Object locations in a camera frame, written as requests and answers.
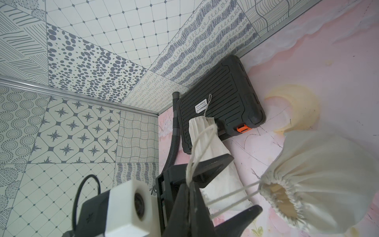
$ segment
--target sticker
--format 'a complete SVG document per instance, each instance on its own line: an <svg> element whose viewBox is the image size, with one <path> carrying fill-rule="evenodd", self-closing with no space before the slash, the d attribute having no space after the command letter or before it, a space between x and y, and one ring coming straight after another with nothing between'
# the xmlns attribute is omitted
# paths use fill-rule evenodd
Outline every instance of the sticker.
<svg viewBox="0 0 379 237"><path fill-rule="evenodd" d="M196 113L200 113L201 111L204 111L207 107L207 99L204 99L202 102L198 103L195 106Z"/></svg>

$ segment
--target black mount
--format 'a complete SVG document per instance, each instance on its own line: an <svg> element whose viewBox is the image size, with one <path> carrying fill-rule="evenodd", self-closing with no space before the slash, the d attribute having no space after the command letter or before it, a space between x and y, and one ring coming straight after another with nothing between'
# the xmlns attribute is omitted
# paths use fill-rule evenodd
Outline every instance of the black mount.
<svg viewBox="0 0 379 237"><path fill-rule="evenodd" d="M199 188L205 188L233 157L224 154L200 162L188 187L185 174L187 164L174 165L156 179L158 210L163 237L239 237L246 227L262 212L252 206L224 223L214 227Z"/></svg>

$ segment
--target orange latch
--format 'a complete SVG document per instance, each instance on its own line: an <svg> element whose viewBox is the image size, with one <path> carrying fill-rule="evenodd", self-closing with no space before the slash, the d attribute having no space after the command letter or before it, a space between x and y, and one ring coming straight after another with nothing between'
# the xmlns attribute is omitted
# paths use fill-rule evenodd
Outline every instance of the orange latch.
<svg viewBox="0 0 379 237"><path fill-rule="evenodd" d="M251 128L246 126L246 124L244 124L243 127L237 128L237 131L239 131L240 133L244 133L244 132L247 132L249 130L251 130Z"/></svg>

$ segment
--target black corrugated hose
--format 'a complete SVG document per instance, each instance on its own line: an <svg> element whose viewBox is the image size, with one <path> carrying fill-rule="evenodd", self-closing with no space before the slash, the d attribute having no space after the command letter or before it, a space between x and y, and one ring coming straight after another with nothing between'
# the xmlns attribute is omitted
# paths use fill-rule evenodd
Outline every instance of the black corrugated hose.
<svg viewBox="0 0 379 237"><path fill-rule="evenodd" d="M178 156L179 143L180 143L179 114L178 114L178 109L177 109L178 100L179 100L179 92L176 91L172 94L172 110L174 112L174 117L172 118L171 146L170 146L170 151L168 152L166 164L163 167L162 173L175 164L176 157ZM151 194L153 194L153 191L155 192L157 191L155 185L153 187L153 190L151 190Z"/></svg>

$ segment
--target black cable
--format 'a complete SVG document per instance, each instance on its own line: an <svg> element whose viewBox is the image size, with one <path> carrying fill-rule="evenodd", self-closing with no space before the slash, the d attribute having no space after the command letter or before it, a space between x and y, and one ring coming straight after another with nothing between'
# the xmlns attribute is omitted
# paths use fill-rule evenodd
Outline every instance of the black cable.
<svg viewBox="0 0 379 237"><path fill-rule="evenodd" d="M78 187L78 191L76 192L75 200L74 200L74 206L72 207L72 230L75 232L76 231L76 211L78 209L78 201L79 201L79 196L81 193L81 189L83 188L84 184L86 183L87 179L89 178L94 178L97 182L97 195L101 193L100 190L100 181L94 174L90 174L84 178L84 180L80 183Z"/></svg>
<svg viewBox="0 0 379 237"><path fill-rule="evenodd" d="M180 125L179 125L179 113L177 108L177 103L179 100L179 92L174 92L172 94L172 112L174 114L172 118L172 136L171 136L171 146L170 151L168 153L168 157L166 163L163 167L162 173L168 170L171 166L175 164L176 157L178 156L178 150L180 145ZM156 186L153 186L151 190L151 195L153 195L153 191L157 192Z"/></svg>

